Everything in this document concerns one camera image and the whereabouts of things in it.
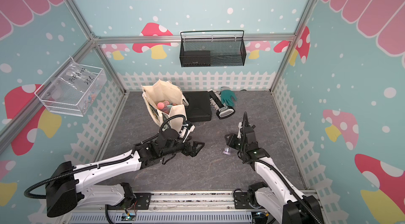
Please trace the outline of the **pink hourglass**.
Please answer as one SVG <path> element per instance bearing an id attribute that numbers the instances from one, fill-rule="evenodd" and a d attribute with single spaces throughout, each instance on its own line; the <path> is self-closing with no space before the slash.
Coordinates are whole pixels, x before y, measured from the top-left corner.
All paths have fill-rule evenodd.
<path id="1" fill-rule="evenodd" d="M 162 112 L 168 114 L 168 113 L 170 112 L 169 105 L 170 105 L 170 103 L 165 100 L 165 101 L 163 101 L 163 102 L 159 102 L 159 103 L 157 104 L 157 108 L 158 108 L 160 111 L 162 111 Z"/>

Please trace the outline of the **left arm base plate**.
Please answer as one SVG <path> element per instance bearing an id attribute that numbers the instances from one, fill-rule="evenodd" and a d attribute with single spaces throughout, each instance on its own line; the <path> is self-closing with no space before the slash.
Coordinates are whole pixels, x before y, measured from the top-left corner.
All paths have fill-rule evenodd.
<path id="1" fill-rule="evenodd" d="M 108 210 L 148 210 L 151 202 L 151 193 L 127 193 L 124 199 L 115 206 L 106 205 Z"/>

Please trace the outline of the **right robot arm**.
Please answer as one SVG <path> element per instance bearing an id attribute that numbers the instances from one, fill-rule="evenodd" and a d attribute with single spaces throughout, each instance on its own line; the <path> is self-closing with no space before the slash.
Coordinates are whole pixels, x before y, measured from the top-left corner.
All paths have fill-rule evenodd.
<path id="1" fill-rule="evenodd" d="M 237 150 L 242 162 L 264 180 L 248 189 L 249 204 L 265 208 L 280 224 L 323 224 L 319 201 L 306 196 L 281 173 L 269 153 L 259 147 L 254 129 L 245 112 L 238 134 L 225 136 L 227 146 Z"/>

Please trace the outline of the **cream canvas tote bag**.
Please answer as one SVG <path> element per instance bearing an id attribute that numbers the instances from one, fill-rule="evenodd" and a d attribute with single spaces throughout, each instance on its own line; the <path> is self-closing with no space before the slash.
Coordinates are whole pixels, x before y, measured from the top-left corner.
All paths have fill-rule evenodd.
<path id="1" fill-rule="evenodd" d="M 182 90 L 170 81 L 158 80 L 151 86 L 142 86 L 142 97 L 153 121 L 161 126 L 175 115 L 186 115 L 186 101 Z"/>

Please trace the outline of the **lavender hourglass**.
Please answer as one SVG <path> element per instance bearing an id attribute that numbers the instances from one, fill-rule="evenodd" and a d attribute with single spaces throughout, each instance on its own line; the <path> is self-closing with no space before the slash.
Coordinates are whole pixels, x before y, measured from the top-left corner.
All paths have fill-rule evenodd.
<path id="1" fill-rule="evenodd" d="M 231 155 L 232 154 L 231 148 L 230 147 L 225 147 L 224 150 L 223 150 L 223 153 L 226 154 L 226 155 Z"/>

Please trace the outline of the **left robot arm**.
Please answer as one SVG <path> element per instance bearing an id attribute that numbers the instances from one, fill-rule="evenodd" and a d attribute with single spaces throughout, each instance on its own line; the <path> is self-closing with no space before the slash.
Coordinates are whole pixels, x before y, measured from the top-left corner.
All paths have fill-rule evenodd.
<path id="1" fill-rule="evenodd" d="M 84 206 L 104 205 L 106 210 L 134 208 L 139 200 L 130 184 L 100 183 L 159 163 L 165 165 L 178 153 L 195 157 L 205 144 L 191 140 L 194 128 L 185 116 L 174 115 L 162 123 L 156 135 L 134 144 L 123 154 L 77 166 L 70 161 L 60 164 L 50 178 L 28 187 L 24 196 L 44 199 L 50 218 Z"/>

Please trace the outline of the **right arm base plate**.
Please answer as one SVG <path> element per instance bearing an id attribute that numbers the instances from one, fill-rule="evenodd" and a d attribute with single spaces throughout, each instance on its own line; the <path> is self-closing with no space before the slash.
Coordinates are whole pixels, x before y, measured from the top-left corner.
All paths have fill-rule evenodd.
<path id="1" fill-rule="evenodd" d="M 279 210 L 280 206 L 275 201 L 276 197 L 268 190 L 255 192 L 233 192 L 236 209 L 267 209 Z"/>

